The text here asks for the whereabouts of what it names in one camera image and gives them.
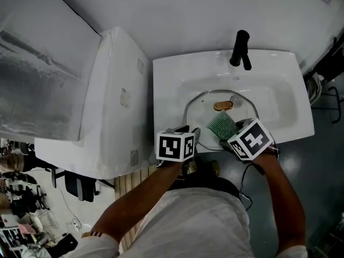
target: drain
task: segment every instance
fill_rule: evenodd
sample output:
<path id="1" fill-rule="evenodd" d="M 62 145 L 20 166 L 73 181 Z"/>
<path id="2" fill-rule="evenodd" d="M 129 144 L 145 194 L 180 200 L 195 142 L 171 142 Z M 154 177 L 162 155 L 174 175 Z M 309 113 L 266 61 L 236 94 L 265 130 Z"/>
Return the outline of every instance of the drain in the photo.
<path id="1" fill-rule="evenodd" d="M 242 98 L 238 95 L 234 95 L 231 97 L 231 102 L 233 103 L 234 108 L 239 108 L 242 105 Z"/>

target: white marker cube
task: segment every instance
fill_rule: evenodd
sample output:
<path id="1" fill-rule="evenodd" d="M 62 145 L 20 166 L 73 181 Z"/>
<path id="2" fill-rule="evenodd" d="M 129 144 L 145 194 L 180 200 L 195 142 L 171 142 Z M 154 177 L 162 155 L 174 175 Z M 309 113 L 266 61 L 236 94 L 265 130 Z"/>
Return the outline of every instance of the white marker cube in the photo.
<path id="1" fill-rule="evenodd" d="M 156 158 L 183 162 L 194 156 L 195 134 L 164 131 L 156 136 Z"/>
<path id="2" fill-rule="evenodd" d="M 242 161 L 253 160 L 273 142 L 269 131 L 259 119 L 252 120 L 228 140 Z"/>

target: hand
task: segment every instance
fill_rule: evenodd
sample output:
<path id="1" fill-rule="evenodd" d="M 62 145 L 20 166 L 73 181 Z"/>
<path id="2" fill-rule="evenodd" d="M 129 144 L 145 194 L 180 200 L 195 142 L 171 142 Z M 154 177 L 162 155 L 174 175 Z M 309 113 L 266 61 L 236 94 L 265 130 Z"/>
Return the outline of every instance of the hand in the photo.
<path id="1" fill-rule="evenodd" d="M 258 157 L 256 157 L 252 162 L 254 164 L 258 164 L 261 167 L 278 163 L 275 153 L 273 153 L 269 149 L 266 149 L 265 151 L 263 151 L 263 153 L 261 153 Z"/>

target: sponge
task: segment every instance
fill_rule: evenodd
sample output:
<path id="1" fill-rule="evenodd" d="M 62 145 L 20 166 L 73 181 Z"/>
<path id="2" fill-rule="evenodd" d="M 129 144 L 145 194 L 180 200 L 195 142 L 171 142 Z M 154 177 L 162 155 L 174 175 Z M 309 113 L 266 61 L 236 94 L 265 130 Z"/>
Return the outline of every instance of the sponge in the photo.
<path id="1" fill-rule="evenodd" d="M 239 131 L 235 121 L 226 113 L 226 111 L 219 112 L 206 127 L 220 140 L 228 140 Z"/>

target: black faucet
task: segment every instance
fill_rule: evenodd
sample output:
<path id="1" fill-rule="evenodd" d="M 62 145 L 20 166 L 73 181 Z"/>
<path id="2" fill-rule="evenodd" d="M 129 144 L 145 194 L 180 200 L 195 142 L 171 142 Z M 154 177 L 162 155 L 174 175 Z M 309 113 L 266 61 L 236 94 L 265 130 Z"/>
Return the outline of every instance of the black faucet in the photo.
<path id="1" fill-rule="evenodd" d="M 251 62 L 250 62 L 248 55 L 247 55 L 247 53 L 248 53 L 248 48 L 247 48 L 248 39 L 249 39 L 249 34 L 247 31 L 240 30 L 236 34 L 234 49 L 233 49 L 232 57 L 230 59 L 231 65 L 237 67 L 240 65 L 240 61 L 242 58 L 243 67 L 247 71 L 252 69 Z"/>

